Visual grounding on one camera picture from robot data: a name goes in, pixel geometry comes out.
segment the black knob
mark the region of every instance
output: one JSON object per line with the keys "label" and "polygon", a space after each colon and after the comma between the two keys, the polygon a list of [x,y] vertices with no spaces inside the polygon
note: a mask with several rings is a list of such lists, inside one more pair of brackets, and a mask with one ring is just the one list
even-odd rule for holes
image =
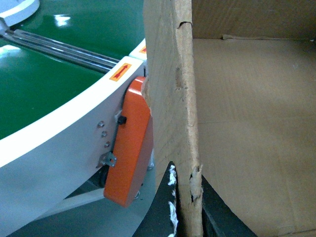
{"label": "black knob", "polygon": [[119,116],[119,118],[118,118],[118,124],[119,125],[122,125],[122,124],[126,124],[126,121],[127,121],[127,117],[125,117],[125,116]]}

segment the orange sticker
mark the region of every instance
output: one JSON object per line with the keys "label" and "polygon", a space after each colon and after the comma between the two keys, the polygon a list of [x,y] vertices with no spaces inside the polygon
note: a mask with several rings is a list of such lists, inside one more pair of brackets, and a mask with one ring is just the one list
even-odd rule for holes
{"label": "orange sticker", "polygon": [[123,66],[121,66],[113,76],[110,77],[110,80],[118,81],[123,75],[127,72],[127,70],[131,67],[131,64],[124,63]]}
{"label": "orange sticker", "polygon": [[146,45],[139,51],[140,53],[147,53]]}

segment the black plastic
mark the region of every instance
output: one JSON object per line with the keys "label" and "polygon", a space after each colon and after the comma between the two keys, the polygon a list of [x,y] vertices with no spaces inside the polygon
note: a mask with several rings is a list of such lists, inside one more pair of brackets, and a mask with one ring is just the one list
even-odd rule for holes
{"label": "black plastic", "polygon": [[256,237],[202,177],[203,230],[205,237]]}
{"label": "black plastic", "polygon": [[169,201],[175,200],[175,197],[172,195],[174,185],[168,185],[171,165],[173,165],[172,162],[169,163],[153,203],[133,237],[167,237],[173,233],[173,224],[170,221],[170,208],[168,204]]}
{"label": "black plastic", "polygon": [[121,115],[118,118],[118,125],[126,124],[126,121],[127,121],[127,117]]}
{"label": "black plastic", "polygon": [[104,188],[105,182],[109,172],[109,166],[102,166],[90,179],[89,181],[99,188]]}

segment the white foam residue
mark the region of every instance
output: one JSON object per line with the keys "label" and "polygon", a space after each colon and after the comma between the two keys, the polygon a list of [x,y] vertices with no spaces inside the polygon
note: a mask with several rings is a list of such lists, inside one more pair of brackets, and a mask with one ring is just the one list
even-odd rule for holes
{"label": "white foam residue", "polygon": [[168,202],[169,207],[170,207],[170,220],[173,224],[173,234],[170,234],[168,237],[173,237],[177,233],[177,227],[178,227],[178,218],[177,218],[177,212],[176,212],[176,207],[172,202]]}
{"label": "white foam residue", "polygon": [[169,172],[170,172],[170,179],[169,179],[168,185],[169,186],[176,185],[176,183],[177,183],[177,179],[176,179],[177,173],[175,171],[175,166],[174,165],[170,166]]}

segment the metal rod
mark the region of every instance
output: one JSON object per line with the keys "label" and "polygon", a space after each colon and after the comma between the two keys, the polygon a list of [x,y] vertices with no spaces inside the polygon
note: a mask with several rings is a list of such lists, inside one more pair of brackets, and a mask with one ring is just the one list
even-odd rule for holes
{"label": "metal rod", "polygon": [[16,44],[53,55],[102,73],[107,73],[119,62],[118,59],[22,30],[7,30],[2,36],[6,40]]}

